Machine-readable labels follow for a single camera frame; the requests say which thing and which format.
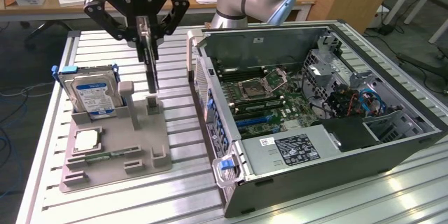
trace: ventilation grille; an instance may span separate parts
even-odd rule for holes
[[[224,180],[231,180],[236,178],[236,172],[235,172],[235,168],[234,169],[228,169],[226,170],[226,173],[224,173]],[[230,199],[232,198],[232,194],[235,192],[235,188],[236,186],[228,186],[226,187],[223,190],[224,190],[224,197],[226,197],[226,200],[230,201]]]
[[[208,91],[208,85],[207,85],[207,78],[206,78],[206,73],[202,65],[202,61],[196,61],[196,91],[199,92],[199,97],[202,100],[202,107],[207,104],[207,91]]]

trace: workbench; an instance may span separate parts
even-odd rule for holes
[[[196,0],[190,1],[190,8],[187,14],[215,13],[216,4],[199,4]],[[306,21],[308,12],[315,0],[296,0],[294,10],[298,10],[296,21]],[[160,15],[166,15],[172,8],[168,1],[163,6]],[[120,13],[107,3],[107,11],[112,16],[120,17]],[[60,7],[59,0],[46,0],[43,6],[19,6],[14,3],[6,6],[4,0],[0,0],[0,22],[8,21],[34,21],[34,20],[64,20],[88,18],[83,10],[83,5]]]
[[[160,45],[159,98],[170,133],[174,168],[166,173],[63,194],[59,190],[72,104],[54,87],[18,223],[410,223],[448,220],[448,139],[419,151],[394,170],[226,219],[187,80],[187,31],[179,27]],[[448,108],[346,24],[339,28],[403,86],[448,123]],[[148,95],[135,49],[104,31],[71,32],[60,68],[120,66],[134,81],[135,100]],[[359,71],[363,61],[343,57]]]

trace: floor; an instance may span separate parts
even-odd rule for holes
[[[386,0],[386,5],[394,6],[396,0]],[[404,7],[414,2],[408,0]],[[435,66],[440,66],[447,60],[436,58],[438,48],[430,44],[427,40],[438,30],[448,17],[448,10],[443,9],[434,3],[428,2],[426,8],[416,16],[411,25],[402,25],[404,34],[394,32],[388,36],[383,36],[384,40],[396,52],[408,54],[419,58]],[[212,15],[187,16],[182,25],[200,25],[204,21],[211,21]],[[71,20],[67,22],[76,30],[96,30],[99,26],[91,20]],[[0,90],[10,87],[28,87],[38,83],[51,82],[51,66],[59,65],[62,53],[64,49],[67,32],[60,27],[52,27],[46,33],[35,39],[36,49],[27,51],[23,47],[23,39],[27,34],[42,23],[32,22],[30,29],[23,29],[19,23],[11,23],[7,30],[0,32]],[[368,30],[367,33],[375,35],[375,31]],[[387,49],[386,44],[378,38],[368,39],[391,58],[395,54]],[[448,47],[448,34],[446,33],[438,41],[440,47]],[[404,70],[410,75],[423,81],[422,72],[412,66],[404,65]],[[442,89],[444,81],[428,74],[428,82],[431,88]],[[31,90],[30,94],[42,94],[51,91],[51,86],[38,87]],[[448,104],[448,97],[435,94],[436,97]],[[3,119],[22,103],[23,96],[0,97],[0,119]],[[12,194],[0,198],[0,223],[14,223],[16,220],[23,190],[26,186],[27,176],[32,166],[35,148],[38,145],[40,129],[44,123],[50,96],[32,97],[27,101],[27,114],[22,120],[11,127],[6,128],[11,141],[15,143],[19,153],[19,160],[23,166],[23,178],[14,188]],[[6,159],[6,151],[0,152],[0,162]],[[18,181],[20,175],[18,161],[11,156],[4,167],[0,168],[0,195]]]

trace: blue tab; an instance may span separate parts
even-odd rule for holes
[[[219,162],[220,170],[228,170],[228,169],[232,169],[234,167],[235,167],[235,164],[234,164],[234,160],[231,159],[223,160],[222,162]]]
[[[280,4],[280,7],[274,12],[271,18],[268,19],[268,24],[274,26],[279,26],[286,20],[291,13],[291,10],[296,4],[296,0],[284,0]]]
[[[51,76],[54,77],[55,81],[60,83],[59,81],[59,76],[58,76],[58,72],[59,72],[59,67],[56,65],[54,65],[51,67]]]
[[[211,109],[214,107],[214,99],[210,99],[210,101],[207,103],[207,107],[208,107],[208,109]]]
[[[76,66],[63,67],[62,74],[76,73],[76,72],[78,72],[78,67]]]
[[[112,65],[112,70],[115,73],[119,72],[119,65],[116,63]]]

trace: black cable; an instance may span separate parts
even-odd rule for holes
[[[320,96],[319,96],[319,95],[312,95],[311,97],[307,98],[307,100],[310,100],[311,98],[314,98],[314,99],[319,99]]]
[[[295,63],[298,63],[298,64],[303,63],[303,62],[299,62],[300,60],[298,60],[292,55],[287,55],[287,57],[290,57],[291,59],[294,59],[295,61],[298,61]]]
[[[15,191],[10,191],[8,195],[14,195],[14,194],[24,194],[26,191],[23,190],[15,190]]]
[[[3,132],[3,134],[4,134],[4,136],[6,136],[6,139],[10,139],[7,132],[6,132],[6,130],[4,130],[2,127],[0,127],[0,131]],[[3,160],[3,162],[2,162],[2,164],[0,164],[0,169],[2,169],[2,167],[6,165],[6,163],[8,162],[10,157],[11,157],[11,152],[12,152],[11,144],[7,142],[7,145],[8,145],[8,154],[7,154],[7,158],[6,158],[6,160]]]
[[[388,48],[388,49],[391,50],[391,52],[395,54],[395,56],[398,56],[398,53],[394,51],[394,49],[391,48],[390,44],[386,42],[386,40],[384,40],[380,36],[378,36],[378,35],[376,35],[376,36],[372,36],[372,35],[370,35],[367,32],[364,32],[364,33],[368,35],[368,36],[366,36],[366,37],[371,37],[371,38],[378,38],[378,39],[380,39],[380,40],[384,42],[387,48]],[[436,90],[434,90],[434,89],[428,86],[428,84],[427,84],[428,76],[427,76],[426,69],[423,69],[419,65],[416,65],[416,64],[414,64],[414,63],[411,63],[411,62],[408,62],[408,61],[406,61],[406,60],[403,60],[403,59],[399,59],[399,60],[402,60],[402,61],[410,63],[412,66],[415,66],[415,67],[422,71],[422,73],[424,74],[423,85],[426,86],[426,88],[427,88],[428,90],[431,90],[434,93],[444,94],[442,91],[436,91]]]
[[[448,55],[446,55],[446,53],[440,50],[439,47],[436,47],[436,48],[438,48],[438,50],[442,52],[442,55],[448,59]]]
[[[0,120],[0,124],[2,124],[10,117],[12,117],[14,114],[16,114],[16,112],[22,109],[22,107],[24,107],[24,105],[26,105],[26,103],[27,103],[27,100],[28,100],[28,89],[26,89],[26,88],[18,88],[18,87],[7,88],[7,89],[3,89],[0,92],[3,93],[3,92],[7,91],[7,90],[15,90],[15,89],[20,89],[22,91],[24,90],[26,98],[23,99],[22,104],[19,105],[19,107],[10,113],[10,115],[7,115],[7,116]]]
[[[398,17],[398,19],[395,20],[394,23],[394,29],[398,33],[404,34],[404,30],[403,28],[398,25],[399,19],[406,15],[406,13],[408,12],[410,8],[415,5],[415,3],[418,3],[420,0],[416,0],[412,2],[412,4],[407,7],[406,11],[402,13],[402,15]]]
[[[323,107],[320,107],[320,106],[315,105],[314,103],[310,103],[310,106],[312,106],[312,107],[316,107],[316,108],[322,109],[324,112],[334,113],[332,111],[330,111],[330,110],[324,109]]]
[[[324,101],[324,102],[322,103],[322,105],[320,105],[323,108],[326,108],[326,102],[327,102],[327,101]]]
[[[423,85],[426,86],[426,88],[427,88],[428,90],[431,90],[434,93],[444,94],[443,91],[434,90],[434,89],[428,86],[428,84],[427,84],[428,75],[427,75],[426,69],[423,69],[420,66],[418,66],[418,65],[414,64],[412,62],[408,62],[408,61],[406,61],[406,60],[404,60],[404,62],[410,63],[412,66],[415,66],[415,67],[422,71],[423,76],[424,76],[424,78],[423,78]]]
[[[380,39],[380,41],[384,42],[384,44],[386,44],[387,48],[391,50],[391,52],[392,52],[395,55],[398,55],[398,53],[396,53],[396,52],[394,51],[394,49],[391,48],[390,44],[386,42],[386,40],[384,40],[379,35],[370,35],[367,32],[364,32],[364,33],[367,34],[367,36],[364,36],[364,37],[371,37],[371,38],[378,38],[378,39]]]
[[[15,194],[19,192],[19,191],[16,191],[16,190],[14,190],[14,189],[20,185],[20,183],[22,183],[22,181],[23,181],[23,166],[22,166],[22,161],[20,161],[20,157],[19,157],[18,149],[16,149],[16,147],[14,146],[12,141],[11,141],[11,139],[10,139],[10,136],[8,136],[6,130],[4,130],[2,127],[0,127],[0,131],[2,131],[2,133],[4,134],[4,136],[6,136],[6,137],[4,137],[4,140],[6,140],[7,143],[10,144],[10,148],[11,148],[11,150],[12,150],[14,156],[15,156],[15,158],[16,158],[18,167],[19,167],[19,177],[18,177],[18,180],[16,180],[15,184],[8,188],[8,190],[7,190],[6,192],[2,193],[2,195],[0,195],[0,200],[2,200],[2,199],[3,199],[11,192],[14,192]]]
[[[2,146],[0,152],[7,148],[7,146],[8,146],[8,143],[4,142],[4,145]]]
[[[304,82],[306,82],[306,70],[303,69],[302,70],[302,85],[300,85],[300,91],[302,91],[302,95],[306,96],[306,92],[304,92],[304,88],[303,88],[303,85],[304,85]]]
[[[7,30],[8,26],[10,26],[10,22],[7,23],[7,26],[6,26],[6,27],[0,27],[0,33],[2,33],[4,30]]]

